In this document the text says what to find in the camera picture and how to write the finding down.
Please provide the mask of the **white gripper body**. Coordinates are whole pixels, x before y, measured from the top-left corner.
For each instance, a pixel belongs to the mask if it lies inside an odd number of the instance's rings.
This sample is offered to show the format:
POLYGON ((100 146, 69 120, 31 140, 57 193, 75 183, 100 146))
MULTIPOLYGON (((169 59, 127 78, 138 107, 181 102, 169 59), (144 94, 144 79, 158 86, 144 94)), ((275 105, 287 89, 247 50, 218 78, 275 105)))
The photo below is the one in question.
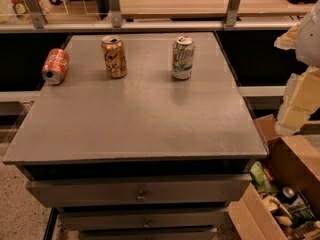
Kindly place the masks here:
POLYGON ((320 67, 320 0, 300 22, 296 38, 296 58, 308 66, 320 67))

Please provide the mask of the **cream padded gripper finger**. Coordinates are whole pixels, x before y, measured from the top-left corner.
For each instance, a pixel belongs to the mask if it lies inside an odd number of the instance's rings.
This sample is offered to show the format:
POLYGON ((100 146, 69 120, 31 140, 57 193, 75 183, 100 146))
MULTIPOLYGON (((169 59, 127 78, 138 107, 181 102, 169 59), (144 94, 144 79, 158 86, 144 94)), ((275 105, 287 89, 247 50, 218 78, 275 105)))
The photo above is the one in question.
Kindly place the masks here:
POLYGON ((292 74, 287 81, 275 131, 291 136, 300 131, 320 108, 320 68, 308 67, 301 75, 292 74))
POLYGON ((299 25, 294 25, 286 33, 278 37, 274 42, 274 46, 282 50, 295 49, 298 27, 299 25))

